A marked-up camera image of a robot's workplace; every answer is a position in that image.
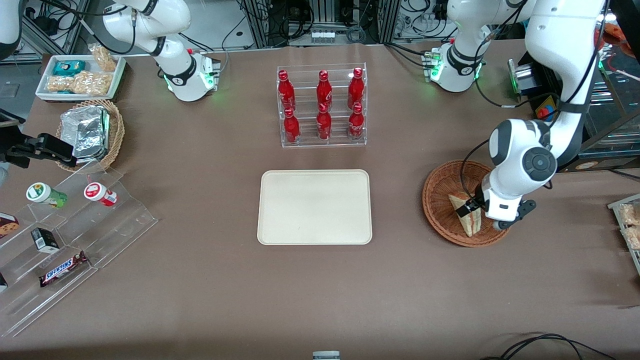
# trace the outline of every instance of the small black box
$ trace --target small black box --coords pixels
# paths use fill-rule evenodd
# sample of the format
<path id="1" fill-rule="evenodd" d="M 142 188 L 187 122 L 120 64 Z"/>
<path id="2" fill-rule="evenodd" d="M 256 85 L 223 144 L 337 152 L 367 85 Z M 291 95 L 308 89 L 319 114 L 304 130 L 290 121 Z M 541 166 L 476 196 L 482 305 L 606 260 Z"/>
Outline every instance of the small black box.
<path id="1" fill-rule="evenodd" d="M 60 250 L 58 243 L 56 243 L 56 238 L 49 230 L 36 227 L 31 231 L 31 237 L 33 238 L 33 242 L 36 243 L 36 248 L 40 252 L 53 254 L 54 252 Z"/>

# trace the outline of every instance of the snickers bar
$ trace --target snickers bar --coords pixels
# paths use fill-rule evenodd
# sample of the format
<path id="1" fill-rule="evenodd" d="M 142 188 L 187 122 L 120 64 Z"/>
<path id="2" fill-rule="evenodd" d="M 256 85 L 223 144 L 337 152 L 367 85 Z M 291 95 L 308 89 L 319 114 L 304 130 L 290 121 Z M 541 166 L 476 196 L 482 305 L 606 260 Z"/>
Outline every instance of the snickers bar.
<path id="1" fill-rule="evenodd" d="M 80 254 L 76 254 L 74 257 L 65 261 L 64 263 L 58 265 L 55 269 L 47 272 L 47 275 L 40 277 L 40 287 L 44 288 L 55 280 L 67 275 L 71 270 L 75 267 L 87 261 L 87 257 L 84 255 L 84 251 L 81 251 Z"/>

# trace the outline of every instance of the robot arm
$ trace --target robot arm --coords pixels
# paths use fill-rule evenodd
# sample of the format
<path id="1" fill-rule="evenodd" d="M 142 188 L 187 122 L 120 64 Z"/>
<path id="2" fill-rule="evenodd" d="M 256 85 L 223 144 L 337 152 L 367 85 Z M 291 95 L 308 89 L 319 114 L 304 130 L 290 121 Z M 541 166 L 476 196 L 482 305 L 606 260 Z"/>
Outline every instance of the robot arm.
<path id="1" fill-rule="evenodd" d="M 476 200 L 484 202 L 486 216 L 498 220 L 498 228 L 509 227 L 535 207 L 522 202 L 522 196 L 547 183 L 558 162 L 572 159 L 579 150 L 586 111 L 582 105 L 588 101 L 595 66 L 593 31 L 604 2 L 538 0 L 533 9 L 525 44 L 536 61 L 562 78 L 562 111 L 552 127 L 539 120 L 509 119 L 493 130 L 489 152 L 495 169 L 483 179 Z"/>
<path id="2" fill-rule="evenodd" d="M 20 43 L 24 1 L 4 0 L 0 2 L 0 60 L 13 54 Z"/>
<path id="3" fill-rule="evenodd" d="M 116 39 L 131 43 L 153 56 L 175 96 L 195 101 L 217 86 L 212 60 L 189 54 L 178 33 L 189 28 L 191 12 L 184 0 L 116 0 L 102 17 L 104 26 Z"/>
<path id="4" fill-rule="evenodd" d="M 429 80 L 450 92 L 467 90 L 495 36 L 488 25 L 526 20 L 535 3 L 536 0 L 449 0 L 447 18 L 456 23 L 458 34 L 452 44 L 433 48 L 428 54 L 428 65 L 433 66 Z"/>

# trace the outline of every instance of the red button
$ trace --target red button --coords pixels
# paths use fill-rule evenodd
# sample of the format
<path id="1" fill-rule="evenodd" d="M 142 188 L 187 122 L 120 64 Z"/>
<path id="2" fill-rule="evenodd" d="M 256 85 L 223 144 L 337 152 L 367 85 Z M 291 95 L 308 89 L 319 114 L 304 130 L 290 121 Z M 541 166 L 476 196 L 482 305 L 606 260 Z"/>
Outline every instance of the red button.
<path id="1" fill-rule="evenodd" d="M 542 108 L 538 111 L 538 119 L 544 119 L 547 115 L 549 115 L 549 109 L 547 108 Z"/>

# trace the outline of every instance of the white tray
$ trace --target white tray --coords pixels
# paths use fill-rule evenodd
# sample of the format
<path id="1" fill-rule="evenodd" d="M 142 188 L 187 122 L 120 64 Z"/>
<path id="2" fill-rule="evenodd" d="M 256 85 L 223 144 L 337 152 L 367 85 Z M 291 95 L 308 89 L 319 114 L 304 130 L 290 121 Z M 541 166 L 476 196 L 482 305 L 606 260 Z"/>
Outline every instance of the white tray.
<path id="1" fill-rule="evenodd" d="M 42 100 L 47 101 L 85 101 L 85 100 L 109 100 L 112 99 L 116 90 L 118 89 L 118 84 L 120 83 L 120 78 L 122 78 L 122 73 L 124 72 L 124 67 L 127 64 L 127 60 L 124 59 L 123 56 L 112 55 L 113 59 L 117 61 L 116 70 L 113 72 L 113 80 L 111 82 L 111 86 L 109 86 L 109 91 L 105 96 L 96 96 L 96 95 L 88 95 L 88 94 L 60 94 L 58 92 L 50 92 L 47 90 L 47 82 L 49 82 L 49 76 L 53 75 L 53 68 L 56 66 L 58 61 L 69 61 L 69 60 L 83 60 L 85 64 L 85 70 L 91 72 L 102 72 L 98 63 L 95 62 L 93 55 L 54 55 L 51 56 L 47 67 L 42 72 L 42 77 L 40 78 L 40 83 L 38 84 L 38 88 L 36 89 L 36 96 L 41 98 Z"/>
<path id="2" fill-rule="evenodd" d="M 272 170 L 262 175 L 262 244 L 365 245 L 371 236 L 366 171 Z"/>

